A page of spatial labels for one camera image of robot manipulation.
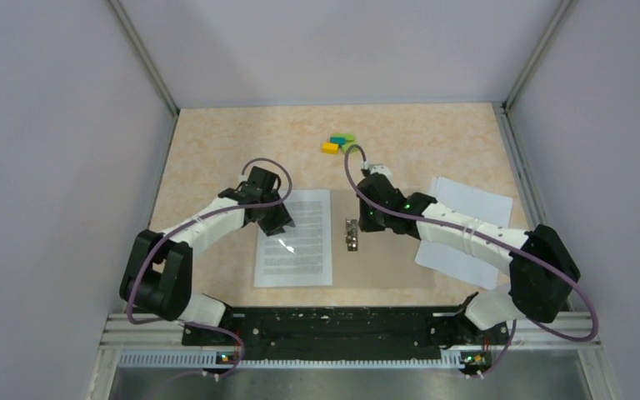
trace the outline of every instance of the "yellow block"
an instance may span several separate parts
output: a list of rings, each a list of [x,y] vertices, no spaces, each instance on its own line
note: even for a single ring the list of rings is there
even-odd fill
[[[322,152],[327,154],[337,154],[340,149],[340,145],[336,143],[325,142],[322,144]]]

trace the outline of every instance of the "white paper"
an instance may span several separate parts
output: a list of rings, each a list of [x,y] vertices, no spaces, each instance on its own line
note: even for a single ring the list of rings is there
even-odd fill
[[[508,226],[513,199],[469,187],[445,177],[433,178],[431,194],[459,213],[498,226]],[[416,264],[486,289],[497,286],[499,270],[466,253],[444,244],[421,241]]]
[[[254,287],[333,284],[329,190],[294,190],[284,202],[295,227],[267,237],[259,229]]]

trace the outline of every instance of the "beige tabletop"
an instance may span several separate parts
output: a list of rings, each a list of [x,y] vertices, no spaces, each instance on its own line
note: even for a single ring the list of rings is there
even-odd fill
[[[514,199],[511,226],[527,227],[492,106],[465,103],[182,110],[151,229],[175,225],[224,188],[236,187],[243,164],[255,157],[280,162],[295,188],[347,191],[343,157],[320,152],[322,142],[338,132],[354,134],[370,161],[391,168],[398,187],[426,192],[432,177],[442,176],[509,196]],[[352,161],[360,178],[359,156],[353,154]],[[277,171],[269,164],[260,167]],[[233,232],[196,258],[193,290],[235,306],[451,305],[478,290],[418,266],[415,252],[402,255],[402,268],[432,280],[429,285],[255,288],[257,229],[250,225]]]

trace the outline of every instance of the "white wall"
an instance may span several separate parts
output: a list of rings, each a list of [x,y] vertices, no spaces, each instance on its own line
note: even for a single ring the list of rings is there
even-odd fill
[[[83,398],[171,122],[104,1],[0,0],[0,400]]]
[[[640,2],[579,2],[514,117],[623,398],[640,398]]]
[[[181,108],[501,101],[559,0],[123,0]]]

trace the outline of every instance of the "gray floor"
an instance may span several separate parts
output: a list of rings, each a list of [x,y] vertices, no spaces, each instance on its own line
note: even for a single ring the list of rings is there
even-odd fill
[[[181,371],[121,368],[110,399],[143,399]],[[589,399],[585,390],[576,353],[514,351],[483,381],[457,380],[421,370],[244,370],[220,383],[209,377],[185,377],[160,387],[147,400]]]

